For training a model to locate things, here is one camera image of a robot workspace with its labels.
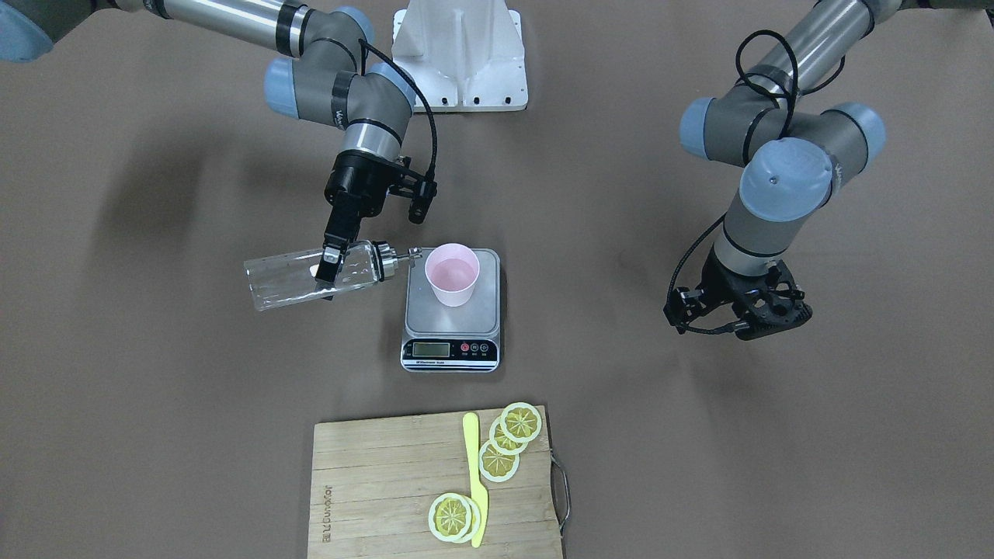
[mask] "yellow knife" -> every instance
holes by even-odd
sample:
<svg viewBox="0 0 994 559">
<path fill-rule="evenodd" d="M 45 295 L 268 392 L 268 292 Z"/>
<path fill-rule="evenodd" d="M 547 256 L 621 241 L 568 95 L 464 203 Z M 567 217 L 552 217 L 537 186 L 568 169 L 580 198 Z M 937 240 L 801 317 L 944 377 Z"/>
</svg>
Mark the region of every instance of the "yellow knife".
<svg viewBox="0 0 994 559">
<path fill-rule="evenodd" d="M 469 462 L 469 498 L 480 507 L 480 529 L 470 541 L 473 547 L 479 547 L 487 527 L 490 493 L 480 483 L 480 418 L 476 414 L 470 412 L 462 416 L 462 437 L 466 440 L 466 460 Z"/>
</svg>

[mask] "gray table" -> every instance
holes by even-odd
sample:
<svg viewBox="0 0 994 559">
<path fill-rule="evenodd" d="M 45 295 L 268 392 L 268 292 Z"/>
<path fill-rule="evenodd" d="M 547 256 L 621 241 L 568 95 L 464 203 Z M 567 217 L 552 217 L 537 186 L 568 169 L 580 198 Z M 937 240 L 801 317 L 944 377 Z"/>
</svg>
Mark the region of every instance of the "gray table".
<svg viewBox="0 0 994 559">
<path fill-rule="evenodd" d="M 401 369 L 403 279 L 252 309 L 242 261 L 319 244 L 341 141 L 265 106 L 274 54 L 100 13 L 0 66 L 0 556 L 304 557 L 315 423 L 515 400 L 549 406 L 571 559 L 989 554 L 983 15 L 900 13 L 803 104 L 866 103 L 891 139 L 788 253 L 811 322 L 743 343 L 661 314 L 740 174 L 684 153 L 680 115 L 810 4 L 512 2 L 529 109 L 440 117 L 427 223 L 391 201 L 363 229 L 500 254 L 486 378 Z M 405 3 L 358 6 L 384 36 Z"/>
</svg>

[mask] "wooden cutting board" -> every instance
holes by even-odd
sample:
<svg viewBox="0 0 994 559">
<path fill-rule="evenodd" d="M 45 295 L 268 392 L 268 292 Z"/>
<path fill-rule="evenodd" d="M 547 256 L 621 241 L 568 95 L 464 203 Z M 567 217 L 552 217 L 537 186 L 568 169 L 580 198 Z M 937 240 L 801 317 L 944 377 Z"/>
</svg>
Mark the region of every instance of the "wooden cutting board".
<svg viewBox="0 0 994 559">
<path fill-rule="evenodd" d="M 428 509 L 469 495 L 464 412 L 322 423 L 314 427 L 308 559 L 563 559 L 553 505 L 545 407 L 542 432 L 511 479 L 492 483 L 483 543 L 438 541 Z M 479 410 L 480 444 L 501 410 Z"/>
</svg>

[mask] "lime slice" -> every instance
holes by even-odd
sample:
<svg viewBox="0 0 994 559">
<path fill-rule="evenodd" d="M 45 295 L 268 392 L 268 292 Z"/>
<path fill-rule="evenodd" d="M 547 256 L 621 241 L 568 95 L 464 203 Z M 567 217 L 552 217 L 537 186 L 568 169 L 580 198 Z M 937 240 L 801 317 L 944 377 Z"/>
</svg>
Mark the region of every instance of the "lime slice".
<svg viewBox="0 0 994 559">
<path fill-rule="evenodd" d="M 470 524 L 469 531 L 466 532 L 466 535 L 455 540 L 455 543 L 466 543 L 467 541 L 473 539 L 473 536 L 476 535 L 476 532 L 480 531 L 480 521 L 483 519 L 483 514 L 480 512 L 480 507 L 476 505 L 476 501 L 465 495 L 459 495 L 459 496 L 461 496 L 462 499 L 466 501 L 467 504 L 469 504 L 469 511 L 470 515 L 473 518 L 473 521 Z"/>
<path fill-rule="evenodd" d="M 493 443 L 495 451 L 510 457 L 519 455 L 528 447 L 528 443 L 515 443 L 504 433 L 500 427 L 500 418 L 495 419 L 490 426 L 490 442 Z"/>
<path fill-rule="evenodd" d="M 462 495 L 443 493 L 428 510 L 428 529 L 441 541 L 453 542 L 469 531 L 471 515 L 471 507 Z"/>
<path fill-rule="evenodd" d="M 530 443 L 542 431 L 542 416 L 535 406 L 516 402 L 504 408 L 500 415 L 500 428 L 515 443 Z"/>
<path fill-rule="evenodd" d="M 517 455 L 511 457 L 498 453 L 493 441 L 487 441 L 480 449 L 480 473 L 496 483 L 510 479 L 518 471 L 520 463 L 521 457 Z"/>
</svg>

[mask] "robotic arm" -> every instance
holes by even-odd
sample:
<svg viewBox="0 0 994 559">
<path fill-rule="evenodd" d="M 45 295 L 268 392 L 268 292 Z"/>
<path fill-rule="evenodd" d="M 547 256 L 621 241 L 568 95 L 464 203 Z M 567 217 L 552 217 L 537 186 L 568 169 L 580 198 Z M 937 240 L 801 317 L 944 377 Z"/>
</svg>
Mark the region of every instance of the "robotic arm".
<svg viewBox="0 0 994 559">
<path fill-rule="evenodd" d="M 684 149 L 745 169 L 728 212 L 674 272 L 664 313 L 679 333 L 734 332 L 750 340 L 811 318 L 781 256 L 804 222 L 880 153 L 887 134 L 864 105 L 846 102 L 815 115 L 795 112 L 798 100 L 827 85 L 816 86 L 836 65 L 841 70 L 853 45 L 899 10 L 991 7 L 990 0 L 820 0 L 785 38 L 760 31 L 743 42 L 736 85 L 722 98 L 695 100 L 680 122 Z M 762 35 L 780 45 L 743 71 L 743 48 Z M 694 289 L 674 288 L 683 262 L 719 226 L 701 282 Z M 710 330 L 690 325 L 726 304 L 736 321 Z"/>
<path fill-rule="evenodd" d="M 434 146 L 423 176 L 411 171 L 409 158 L 400 158 L 414 112 L 414 82 L 370 45 L 373 26 L 362 12 L 342 7 L 325 13 L 296 0 L 0 0 L 0 59 L 35 60 L 90 14 L 107 8 L 145 9 L 295 59 L 269 65 L 268 105 L 345 130 L 325 188 L 333 209 L 315 275 L 319 280 L 334 281 L 360 222 L 380 214 L 388 193 L 410 198 L 410 221 L 424 221 L 436 192 Z M 385 61 L 366 71 L 367 51 Z"/>
</svg>

